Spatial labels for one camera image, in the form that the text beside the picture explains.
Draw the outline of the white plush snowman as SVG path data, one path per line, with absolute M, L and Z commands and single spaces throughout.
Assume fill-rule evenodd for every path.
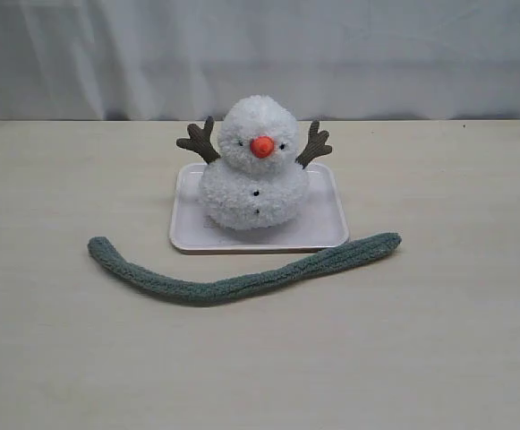
M 199 200 L 222 228 L 247 231 L 283 225 L 301 213 L 308 166 L 329 155 L 329 132 L 314 120 L 305 137 L 294 115 L 269 95 L 236 101 L 218 130 L 209 116 L 190 123 L 178 148 L 204 162 Z

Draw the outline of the green fuzzy scarf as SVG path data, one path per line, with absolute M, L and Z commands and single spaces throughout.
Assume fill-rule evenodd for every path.
M 277 269 L 208 282 L 175 279 L 130 262 L 104 236 L 91 238 L 87 250 L 107 274 L 141 293 L 175 305 L 210 307 L 378 262 L 391 256 L 401 243 L 402 237 L 395 232 L 379 233 L 318 251 Z

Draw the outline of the white backdrop curtain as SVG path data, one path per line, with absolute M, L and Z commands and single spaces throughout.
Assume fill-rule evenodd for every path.
M 520 118 L 520 1 L 0 1 L 0 120 Z

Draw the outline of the white rectangular tray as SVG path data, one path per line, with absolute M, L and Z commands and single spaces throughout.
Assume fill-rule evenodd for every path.
M 332 170 L 314 163 L 307 169 L 308 200 L 298 218 L 272 228 L 250 231 L 219 227 L 198 202 L 204 165 L 190 163 L 177 175 L 168 238 L 183 254 L 308 253 L 349 240 L 340 194 Z

